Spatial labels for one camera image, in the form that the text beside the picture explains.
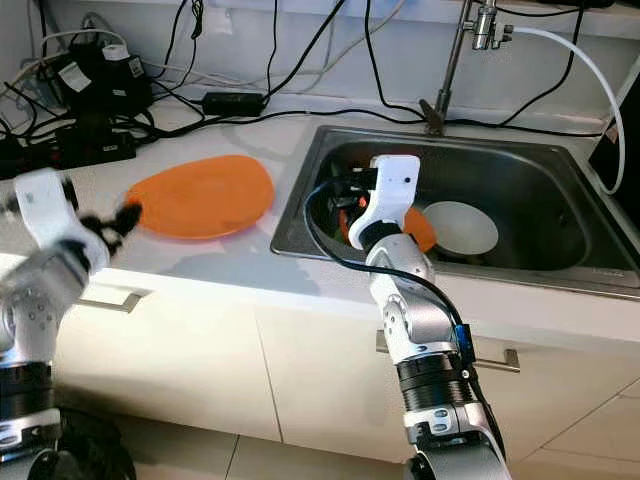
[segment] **power adapter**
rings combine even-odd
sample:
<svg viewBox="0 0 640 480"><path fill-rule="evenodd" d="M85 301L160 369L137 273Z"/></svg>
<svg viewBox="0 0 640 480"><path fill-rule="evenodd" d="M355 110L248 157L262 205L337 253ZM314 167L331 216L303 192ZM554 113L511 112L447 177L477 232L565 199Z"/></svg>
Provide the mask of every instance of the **power adapter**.
<svg viewBox="0 0 640 480"><path fill-rule="evenodd" d="M259 117L264 110L260 93L208 92L198 103L205 115Z"/></svg>

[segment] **cabinet handle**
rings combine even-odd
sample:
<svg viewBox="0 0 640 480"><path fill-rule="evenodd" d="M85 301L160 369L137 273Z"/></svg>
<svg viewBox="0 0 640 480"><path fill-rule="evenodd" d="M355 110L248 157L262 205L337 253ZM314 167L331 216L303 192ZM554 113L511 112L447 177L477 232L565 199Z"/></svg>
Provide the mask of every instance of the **cabinet handle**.
<svg viewBox="0 0 640 480"><path fill-rule="evenodd" d="M376 352L389 353L389 348L387 347L387 341L384 338L383 330L376 331ZM511 348L505 349L504 362L478 358L474 362L474 365L478 368L490 368L491 370L520 373L520 359L518 358L518 352Z"/></svg>
<svg viewBox="0 0 640 480"><path fill-rule="evenodd" d="M113 310L115 312L124 312L131 313L133 309L136 308L138 302L142 300L147 293L130 293L127 298L124 299L124 302L121 304L117 303L108 303L108 302L99 302L97 300L84 300L80 299L76 302L76 305L84 305L85 307L94 307L94 308L102 308L104 310Z"/></svg>

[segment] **stainless steel sink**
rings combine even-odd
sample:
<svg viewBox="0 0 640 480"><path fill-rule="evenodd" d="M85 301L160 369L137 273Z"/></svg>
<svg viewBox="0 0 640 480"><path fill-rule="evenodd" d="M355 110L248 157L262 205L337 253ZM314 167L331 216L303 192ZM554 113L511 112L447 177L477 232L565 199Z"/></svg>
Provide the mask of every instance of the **stainless steel sink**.
<svg viewBox="0 0 640 480"><path fill-rule="evenodd" d="M428 253L439 272L640 298L637 253L591 190L569 152L551 145L428 139L422 135L321 127L271 243L276 253L324 258L307 233L302 208L323 180L366 167L380 154L421 159L414 206L470 204L495 222L498 244L482 255ZM364 261L342 240L328 199L313 210L339 255Z"/></svg>

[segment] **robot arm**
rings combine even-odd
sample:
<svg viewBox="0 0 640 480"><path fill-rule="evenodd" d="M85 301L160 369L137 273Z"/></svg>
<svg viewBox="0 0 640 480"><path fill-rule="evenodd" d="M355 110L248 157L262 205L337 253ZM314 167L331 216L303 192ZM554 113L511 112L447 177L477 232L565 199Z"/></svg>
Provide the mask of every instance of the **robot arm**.
<svg viewBox="0 0 640 480"><path fill-rule="evenodd" d="M141 208L126 206L109 222L79 219L75 194L51 169L17 177L15 197L3 203L22 217L39 250L0 279L0 469L16 479L40 469L51 472L40 478L76 478L69 456L50 450L60 433L51 379L58 329Z"/></svg>
<svg viewBox="0 0 640 480"><path fill-rule="evenodd" d="M429 260L401 230L415 197L419 159L383 155L371 167L375 186L366 211L349 229L351 244L367 253L366 267L340 263L370 272L371 295L404 398L407 436L417 452L406 478L510 479L500 433L473 368L469 328L433 285Z"/></svg>

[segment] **black device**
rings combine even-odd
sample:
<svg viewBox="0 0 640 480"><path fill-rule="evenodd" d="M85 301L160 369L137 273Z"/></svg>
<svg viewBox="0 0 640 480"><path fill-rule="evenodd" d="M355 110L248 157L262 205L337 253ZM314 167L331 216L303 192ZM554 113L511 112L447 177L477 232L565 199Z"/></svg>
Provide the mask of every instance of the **black device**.
<svg viewBox="0 0 640 480"><path fill-rule="evenodd" d="M625 173L620 188L613 195L630 220L640 229L640 76L637 76L629 89L620 113L624 122L626 141ZM598 143L589 163L598 172L603 183L611 187L616 180L619 162L619 146L615 120L611 122L607 132Z"/></svg>
<svg viewBox="0 0 640 480"><path fill-rule="evenodd" d="M264 110L264 97L259 93L208 92L200 100L205 115L259 117Z"/></svg>
<svg viewBox="0 0 640 480"><path fill-rule="evenodd" d="M64 170L135 158L136 145L129 132L114 132L104 112L83 111L76 123L56 130L55 142L27 147L9 137L0 140L0 179L44 167Z"/></svg>
<svg viewBox="0 0 640 480"><path fill-rule="evenodd" d="M120 49L117 54L108 53ZM52 64L56 87L72 113L101 110L136 115L153 103L140 58L121 45L72 44Z"/></svg>

